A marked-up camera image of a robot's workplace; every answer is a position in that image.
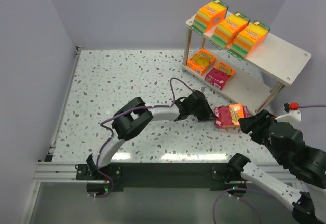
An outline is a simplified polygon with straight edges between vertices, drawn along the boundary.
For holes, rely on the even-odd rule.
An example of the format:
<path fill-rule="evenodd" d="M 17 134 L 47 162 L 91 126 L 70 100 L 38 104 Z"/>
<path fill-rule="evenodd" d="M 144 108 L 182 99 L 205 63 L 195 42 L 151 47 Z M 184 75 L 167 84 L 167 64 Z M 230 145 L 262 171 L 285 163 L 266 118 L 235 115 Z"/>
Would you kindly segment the Scrub Daddy yellow sponge box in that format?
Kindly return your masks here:
<path fill-rule="evenodd" d="M 198 75 L 203 75 L 215 62 L 216 56 L 202 48 L 187 61 L 187 67 Z"/>

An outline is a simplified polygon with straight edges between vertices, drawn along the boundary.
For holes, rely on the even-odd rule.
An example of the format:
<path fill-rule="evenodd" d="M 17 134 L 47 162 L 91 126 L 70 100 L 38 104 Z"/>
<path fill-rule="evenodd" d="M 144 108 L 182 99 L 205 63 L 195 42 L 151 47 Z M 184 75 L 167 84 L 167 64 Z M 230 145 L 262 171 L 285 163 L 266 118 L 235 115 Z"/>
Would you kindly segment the Sponge Daddy yellow green box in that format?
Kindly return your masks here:
<path fill-rule="evenodd" d="M 269 26 L 255 20 L 239 32 L 227 53 L 242 60 L 263 43 L 269 32 Z"/>

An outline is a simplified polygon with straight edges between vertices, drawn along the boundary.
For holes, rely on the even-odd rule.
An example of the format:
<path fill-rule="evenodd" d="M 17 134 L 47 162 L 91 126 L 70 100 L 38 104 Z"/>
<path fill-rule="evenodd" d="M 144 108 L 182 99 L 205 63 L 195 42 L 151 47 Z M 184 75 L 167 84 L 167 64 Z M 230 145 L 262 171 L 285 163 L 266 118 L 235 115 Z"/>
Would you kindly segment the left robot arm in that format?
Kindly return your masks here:
<path fill-rule="evenodd" d="M 199 90 L 193 90 L 187 97 L 174 98 L 171 105 L 147 106 L 140 97 L 132 99 L 112 118 L 100 124 L 110 132 L 110 136 L 97 151 L 88 156 L 86 164 L 90 175 L 107 178 L 108 173 L 104 169 L 115 153 L 125 142 L 137 137 L 149 123 L 178 122 L 189 116 L 196 117 L 199 122 L 217 119 L 205 95 Z"/>

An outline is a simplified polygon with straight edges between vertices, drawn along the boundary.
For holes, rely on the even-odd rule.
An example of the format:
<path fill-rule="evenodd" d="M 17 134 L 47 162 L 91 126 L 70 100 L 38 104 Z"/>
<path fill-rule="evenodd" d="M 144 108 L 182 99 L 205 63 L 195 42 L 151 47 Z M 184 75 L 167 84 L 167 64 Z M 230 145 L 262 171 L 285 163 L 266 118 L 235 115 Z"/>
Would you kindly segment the pink Scrub Mommy box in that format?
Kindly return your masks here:
<path fill-rule="evenodd" d="M 234 77 L 235 73 L 233 67 L 224 62 L 218 62 L 205 76 L 205 81 L 218 90 L 222 90 L 228 81 Z"/>

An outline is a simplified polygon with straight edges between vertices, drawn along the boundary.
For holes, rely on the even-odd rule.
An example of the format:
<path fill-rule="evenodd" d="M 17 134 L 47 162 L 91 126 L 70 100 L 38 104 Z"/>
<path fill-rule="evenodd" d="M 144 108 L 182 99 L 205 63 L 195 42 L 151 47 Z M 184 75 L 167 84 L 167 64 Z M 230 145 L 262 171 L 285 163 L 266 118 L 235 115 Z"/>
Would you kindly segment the Sponge Daddy multipack box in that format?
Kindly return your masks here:
<path fill-rule="evenodd" d="M 229 6 L 221 0 L 212 0 L 197 12 L 192 21 L 191 29 L 203 34 L 225 19 Z"/>
<path fill-rule="evenodd" d="M 236 36 L 249 25 L 250 21 L 244 14 L 235 12 L 216 26 L 210 38 L 211 43 L 219 49 L 228 47 Z"/>

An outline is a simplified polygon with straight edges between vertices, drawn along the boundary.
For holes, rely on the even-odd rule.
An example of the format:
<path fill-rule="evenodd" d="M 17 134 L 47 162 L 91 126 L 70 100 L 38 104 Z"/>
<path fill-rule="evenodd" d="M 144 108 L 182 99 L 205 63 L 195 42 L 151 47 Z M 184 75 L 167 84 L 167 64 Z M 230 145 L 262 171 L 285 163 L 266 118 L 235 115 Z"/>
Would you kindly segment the orange Scrub Daddy box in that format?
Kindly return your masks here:
<path fill-rule="evenodd" d="M 239 128 L 239 119 L 247 118 L 249 111 L 247 106 L 240 104 L 230 104 L 214 108 L 217 116 L 214 124 L 217 128 Z"/>

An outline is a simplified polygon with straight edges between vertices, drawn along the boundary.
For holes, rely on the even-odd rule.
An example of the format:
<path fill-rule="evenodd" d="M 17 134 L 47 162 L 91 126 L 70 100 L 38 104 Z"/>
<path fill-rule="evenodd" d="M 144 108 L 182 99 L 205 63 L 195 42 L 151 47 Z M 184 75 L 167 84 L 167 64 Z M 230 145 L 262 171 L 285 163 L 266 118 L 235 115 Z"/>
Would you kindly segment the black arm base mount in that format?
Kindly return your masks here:
<path fill-rule="evenodd" d="M 244 187 L 239 173 L 230 173 L 225 163 L 111 163 L 100 174 L 94 167 L 78 164 L 76 180 L 85 181 L 88 193 L 123 192 L 127 188 Z"/>

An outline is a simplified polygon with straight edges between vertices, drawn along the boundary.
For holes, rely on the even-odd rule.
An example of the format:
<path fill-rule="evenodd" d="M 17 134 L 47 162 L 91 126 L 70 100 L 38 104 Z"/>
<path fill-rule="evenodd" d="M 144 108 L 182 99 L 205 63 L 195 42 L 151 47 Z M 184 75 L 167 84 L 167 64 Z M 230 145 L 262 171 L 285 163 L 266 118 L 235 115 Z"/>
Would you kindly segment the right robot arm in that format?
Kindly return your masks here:
<path fill-rule="evenodd" d="M 241 131 L 264 145 L 278 165 L 306 185 L 307 192 L 281 182 L 240 153 L 227 163 L 226 182 L 251 181 L 280 201 L 298 223 L 325 223 L 325 151 L 305 144 L 302 132 L 293 127 L 300 120 L 296 109 L 278 117 L 263 110 L 238 121 Z"/>

